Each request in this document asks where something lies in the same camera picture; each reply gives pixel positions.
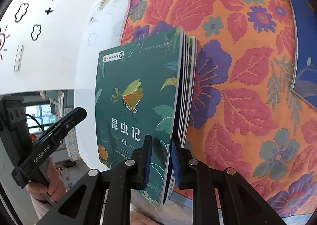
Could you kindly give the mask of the pink left sleeve forearm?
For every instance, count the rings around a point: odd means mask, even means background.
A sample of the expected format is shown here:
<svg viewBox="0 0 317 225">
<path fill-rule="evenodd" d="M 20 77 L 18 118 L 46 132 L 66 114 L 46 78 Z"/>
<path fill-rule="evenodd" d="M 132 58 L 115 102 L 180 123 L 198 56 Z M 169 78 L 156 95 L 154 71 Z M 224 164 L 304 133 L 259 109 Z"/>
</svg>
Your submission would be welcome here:
<svg viewBox="0 0 317 225">
<path fill-rule="evenodd" d="M 40 201 L 36 198 L 34 198 L 32 195 L 30 195 L 31 197 L 31 202 L 33 204 L 33 207 L 35 209 L 35 212 L 39 218 L 39 220 L 41 220 L 48 211 L 50 211 L 50 209 L 53 207 L 48 201 Z"/>
</svg>

